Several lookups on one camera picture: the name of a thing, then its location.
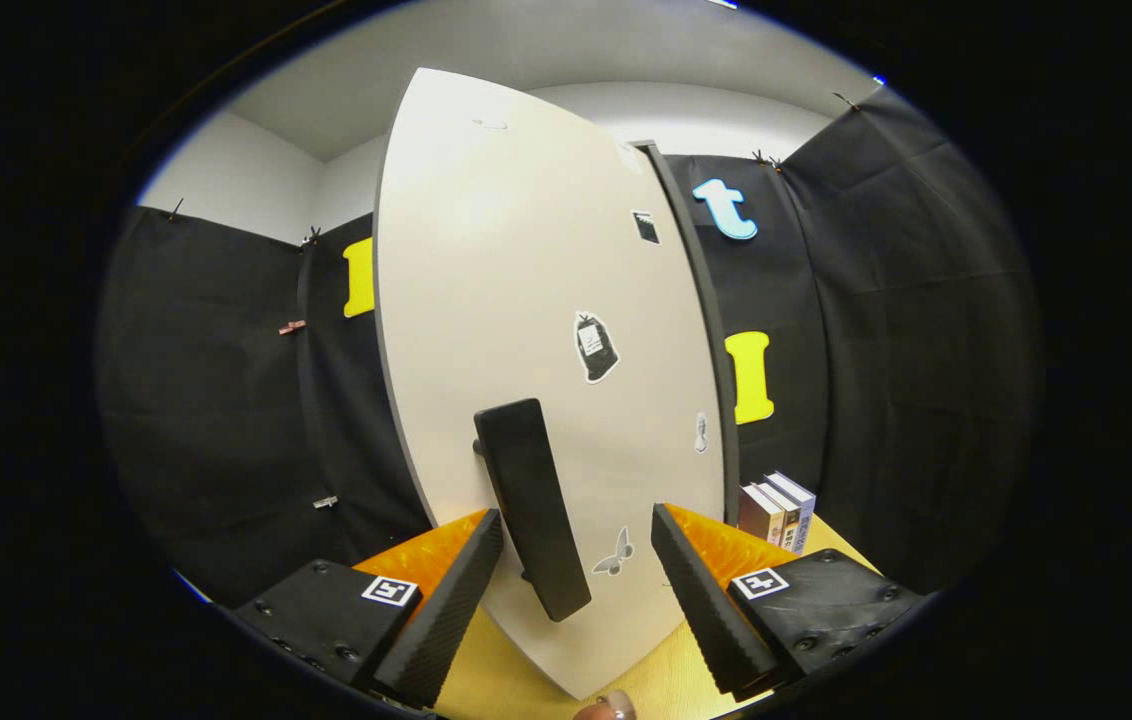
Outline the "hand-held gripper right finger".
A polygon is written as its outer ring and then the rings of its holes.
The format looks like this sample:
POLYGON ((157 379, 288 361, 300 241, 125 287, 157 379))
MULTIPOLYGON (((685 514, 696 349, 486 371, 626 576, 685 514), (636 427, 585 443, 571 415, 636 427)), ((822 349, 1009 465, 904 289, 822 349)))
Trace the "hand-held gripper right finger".
POLYGON ((736 701, 831 678, 931 601, 837 548, 795 555, 674 503, 654 505, 650 545, 717 689, 736 701))

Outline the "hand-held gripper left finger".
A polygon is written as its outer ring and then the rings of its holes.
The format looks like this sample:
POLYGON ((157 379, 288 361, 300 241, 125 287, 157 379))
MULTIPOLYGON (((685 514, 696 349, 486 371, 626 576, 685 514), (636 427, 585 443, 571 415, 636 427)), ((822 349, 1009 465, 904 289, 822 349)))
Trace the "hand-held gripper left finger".
POLYGON ((355 565, 306 562, 234 622, 325 683, 434 708, 503 545, 499 511, 470 512, 355 565))

